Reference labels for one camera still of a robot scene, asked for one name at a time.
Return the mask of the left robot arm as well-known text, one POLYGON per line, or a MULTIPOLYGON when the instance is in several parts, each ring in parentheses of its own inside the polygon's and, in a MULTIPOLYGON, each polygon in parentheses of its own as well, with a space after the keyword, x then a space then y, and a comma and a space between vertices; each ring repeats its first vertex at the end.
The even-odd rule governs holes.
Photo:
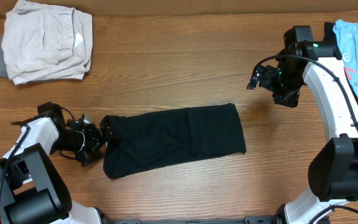
POLYGON ((102 223, 109 217, 97 207, 74 202, 50 156, 72 152, 83 167, 104 156, 106 138, 84 115, 65 120, 65 109, 47 102, 38 114, 16 124, 21 134, 0 158, 0 223, 102 223))

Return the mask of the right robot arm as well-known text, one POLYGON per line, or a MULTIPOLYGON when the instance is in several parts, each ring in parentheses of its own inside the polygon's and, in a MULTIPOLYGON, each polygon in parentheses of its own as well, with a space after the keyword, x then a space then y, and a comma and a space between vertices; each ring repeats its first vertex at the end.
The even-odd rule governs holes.
POLYGON ((272 93, 278 105, 294 108, 307 86, 316 101, 326 144, 308 168, 308 187, 275 215, 248 216, 246 223, 328 223, 329 213, 358 200, 358 104, 335 40, 315 41, 310 26, 294 26, 283 36, 277 66, 261 60, 248 87, 272 93))

